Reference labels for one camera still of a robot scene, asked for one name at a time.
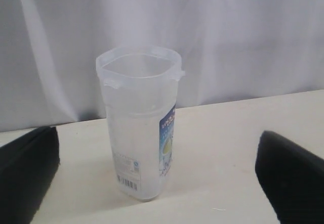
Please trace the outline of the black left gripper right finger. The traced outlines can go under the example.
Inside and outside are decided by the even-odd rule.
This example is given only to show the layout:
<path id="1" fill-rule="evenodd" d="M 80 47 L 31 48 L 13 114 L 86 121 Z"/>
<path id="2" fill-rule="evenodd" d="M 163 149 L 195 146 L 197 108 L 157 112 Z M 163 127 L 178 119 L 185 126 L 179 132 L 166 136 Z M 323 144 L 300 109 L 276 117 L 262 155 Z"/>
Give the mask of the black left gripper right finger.
<path id="1" fill-rule="evenodd" d="M 259 140 L 255 173 L 280 223 L 323 223 L 323 159 L 273 131 Z"/>

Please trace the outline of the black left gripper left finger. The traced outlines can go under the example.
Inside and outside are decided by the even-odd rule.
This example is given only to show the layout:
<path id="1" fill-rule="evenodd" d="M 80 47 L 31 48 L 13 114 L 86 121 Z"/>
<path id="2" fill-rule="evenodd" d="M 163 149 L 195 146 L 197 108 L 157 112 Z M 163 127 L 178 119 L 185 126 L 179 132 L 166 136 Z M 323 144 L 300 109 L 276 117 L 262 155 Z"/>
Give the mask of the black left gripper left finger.
<path id="1" fill-rule="evenodd" d="M 60 165 L 55 127 L 42 126 L 1 147 L 1 223 L 31 223 Z"/>

